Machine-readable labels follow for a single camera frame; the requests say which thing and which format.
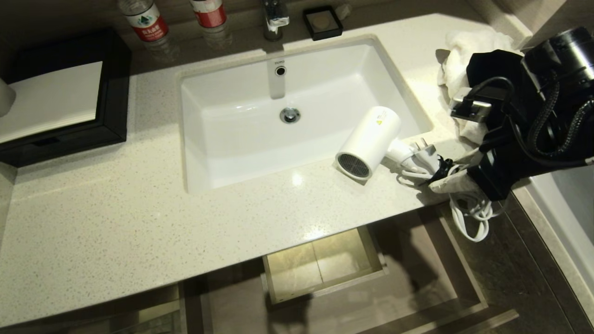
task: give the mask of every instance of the white towel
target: white towel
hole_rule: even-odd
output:
[[[466,78],[466,67],[473,53],[504,50],[523,55],[511,47],[513,39],[510,36],[492,30],[481,31],[450,31],[445,36],[445,45],[450,55],[441,65],[437,84],[446,85],[448,95],[452,98],[461,87],[469,87]],[[473,143],[480,144],[486,133],[486,126],[475,122],[455,118],[460,137]]]

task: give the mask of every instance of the speckled white countertop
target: speckled white countertop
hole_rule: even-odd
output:
[[[456,6],[459,15],[351,29],[285,44],[285,52],[376,36],[433,124],[408,141],[423,137],[442,155],[460,156],[465,148],[436,85],[435,50],[445,47],[450,30],[489,27],[462,1],[434,2]],[[242,31],[235,40],[260,34]],[[384,166],[363,186],[332,159],[189,195],[180,78],[265,58],[256,50],[133,76],[126,143],[19,169],[0,249],[0,327],[171,284],[443,199],[399,184]],[[302,184],[293,184],[295,174]]]

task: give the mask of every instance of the faucet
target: faucet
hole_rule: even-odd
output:
[[[271,42],[280,40],[283,37],[281,27],[289,25],[289,13],[287,6],[282,0],[262,0],[264,7],[264,38]]]

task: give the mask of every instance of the water bottle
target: water bottle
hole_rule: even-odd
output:
[[[189,0],[206,44],[215,50],[222,50],[233,42],[227,27],[227,15],[222,0]]]
[[[153,0],[118,0],[118,8],[152,56],[172,62],[179,56],[179,45]]]

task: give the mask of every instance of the undermount sink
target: undermount sink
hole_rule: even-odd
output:
[[[372,39],[185,77],[181,98],[194,194],[332,158],[372,106],[398,113],[400,138],[431,129]]]

